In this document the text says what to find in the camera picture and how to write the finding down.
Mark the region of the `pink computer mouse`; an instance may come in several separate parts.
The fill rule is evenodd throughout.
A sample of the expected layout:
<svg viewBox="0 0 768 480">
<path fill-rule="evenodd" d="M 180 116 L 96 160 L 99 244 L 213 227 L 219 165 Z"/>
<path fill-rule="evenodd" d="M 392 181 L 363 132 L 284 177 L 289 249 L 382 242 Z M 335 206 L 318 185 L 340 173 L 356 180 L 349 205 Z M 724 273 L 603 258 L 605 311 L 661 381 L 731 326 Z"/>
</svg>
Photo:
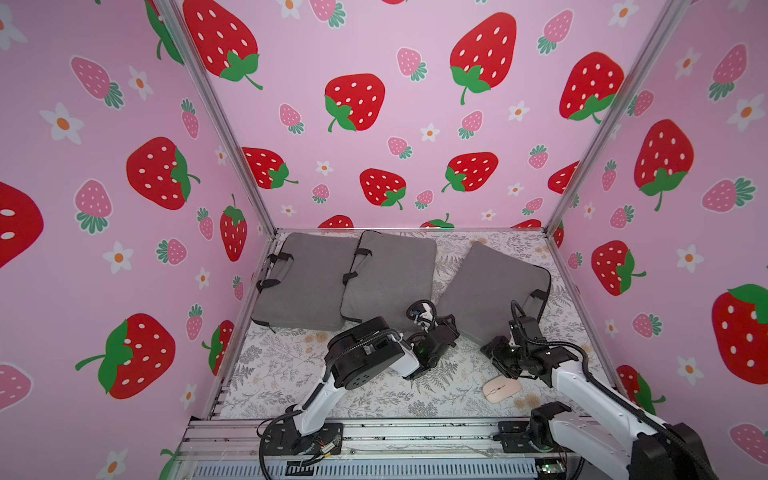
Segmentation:
<svg viewBox="0 0 768 480">
<path fill-rule="evenodd" d="M 499 404 L 521 391 L 522 385 L 519 380 L 504 375 L 497 376 L 482 387 L 485 399 L 491 404 Z"/>
</svg>

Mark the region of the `grey laptop bag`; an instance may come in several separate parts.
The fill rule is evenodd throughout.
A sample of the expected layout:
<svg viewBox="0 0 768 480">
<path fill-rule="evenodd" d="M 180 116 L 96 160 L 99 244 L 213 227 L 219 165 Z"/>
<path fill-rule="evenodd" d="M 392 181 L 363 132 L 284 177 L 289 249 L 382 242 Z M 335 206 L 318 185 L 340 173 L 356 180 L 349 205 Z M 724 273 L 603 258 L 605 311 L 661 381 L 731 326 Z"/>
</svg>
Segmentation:
<svg viewBox="0 0 768 480">
<path fill-rule="evenodd" d="M 431 298 L 436 255 L 437 244 L 430 238 L 363 232 L 342 277 L 341 316 L 360 323 L 381 316 L 398 331 L 417 331 L 406 311 Z"/>
<path fill-rule="evenodd" d="M 437 308 L 455 317 L 463 338 L 482 347 L 497 336 L 510 336 L 513 301 L 526 315 L 539 320 L 551 285 L 546 268 L 476 243 L 440 296 Z"/>
<path fill-rule="evenodd" d="M 269 272 L 257 282 L 251 321 L 271 330 L 341 329 L 343 276 L 357 244 L 352 237 L 289 234 L 280 251 L 268 256 Z"/>
</svg>

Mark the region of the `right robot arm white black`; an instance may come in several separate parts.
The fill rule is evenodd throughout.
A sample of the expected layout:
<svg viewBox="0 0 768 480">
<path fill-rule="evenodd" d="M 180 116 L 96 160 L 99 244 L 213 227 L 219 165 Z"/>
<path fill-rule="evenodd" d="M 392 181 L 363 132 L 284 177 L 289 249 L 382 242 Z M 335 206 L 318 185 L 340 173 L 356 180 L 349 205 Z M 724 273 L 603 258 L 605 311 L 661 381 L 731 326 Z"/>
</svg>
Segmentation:
<svg viewBox="0 0 768 480">
<path fill-rule="evenodd" d="M 510 304 L 510 334 L 497 336 L 483 353 L 506 377 L 539 380 L 568 397 L 589 416 L 582 420 L 560 402 L 530 414 L 527 435 L 540 451 L 562 447 L 612 479 L 714 479 L 700 436 L 634 405 L 599 381 L 579 346 L 548 341 L 536 318 Z"/>
</svg>

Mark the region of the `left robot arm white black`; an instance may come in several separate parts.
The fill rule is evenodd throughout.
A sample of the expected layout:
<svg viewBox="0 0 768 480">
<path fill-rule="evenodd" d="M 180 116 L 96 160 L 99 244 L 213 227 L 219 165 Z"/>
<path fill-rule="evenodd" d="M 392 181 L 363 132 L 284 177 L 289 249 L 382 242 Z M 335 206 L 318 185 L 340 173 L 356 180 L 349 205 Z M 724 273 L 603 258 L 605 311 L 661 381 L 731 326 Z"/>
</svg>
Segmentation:
<svg viewBox="0 0 768 480">
<path fill-rule="evenodd" d="M 433 302 L 420 300 L 406 310 L 419 330 L 406 337 L 375 317 L 333 337 L 327 344 L 322 375 L 301 404 L 267 421 L 259 434 L 258 462 L 266 479 L 273 477 L 268 457 L 286 456 L 287 466 L 306 469 L 341 451 L 344 425 L 327 418 L 348 392 L 392 370 L 415 380 L 437 367 L 460 332 L 452 314 L 440 316 Z"/>
</svg>

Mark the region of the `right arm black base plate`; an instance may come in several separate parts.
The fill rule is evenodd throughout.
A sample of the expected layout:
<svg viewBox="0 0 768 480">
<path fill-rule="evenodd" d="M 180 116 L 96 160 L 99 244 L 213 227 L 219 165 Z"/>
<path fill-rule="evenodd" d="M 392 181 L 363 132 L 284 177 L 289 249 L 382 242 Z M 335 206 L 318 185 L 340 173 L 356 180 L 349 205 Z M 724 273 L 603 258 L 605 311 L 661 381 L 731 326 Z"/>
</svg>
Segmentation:
<svg viewBox="0 0 768 480">
<path fill-rule="evenodd" d="M 505 453 L 549 453 L 553 450 L 538 421 L 499 422 L 492 440 L 499 442 Z"/>
</svg>

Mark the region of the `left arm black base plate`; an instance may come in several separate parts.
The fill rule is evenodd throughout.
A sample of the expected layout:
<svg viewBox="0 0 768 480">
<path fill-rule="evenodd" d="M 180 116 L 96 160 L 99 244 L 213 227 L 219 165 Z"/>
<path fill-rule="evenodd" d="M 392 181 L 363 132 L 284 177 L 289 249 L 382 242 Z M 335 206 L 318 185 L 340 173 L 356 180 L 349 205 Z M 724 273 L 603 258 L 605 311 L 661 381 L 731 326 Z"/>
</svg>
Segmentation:
<svg viewBox="0 0 768 480">
<path fill-rule="evenodd" d="M 343 433 L 342 423 L 325 423 L 317 432 L 301 435 L 292 419 L 281 420 L 265 430 L 260 450 L 266 456 L 314 456 L 331 446 L 330 452 L 338 454 Z"/>
</svg>

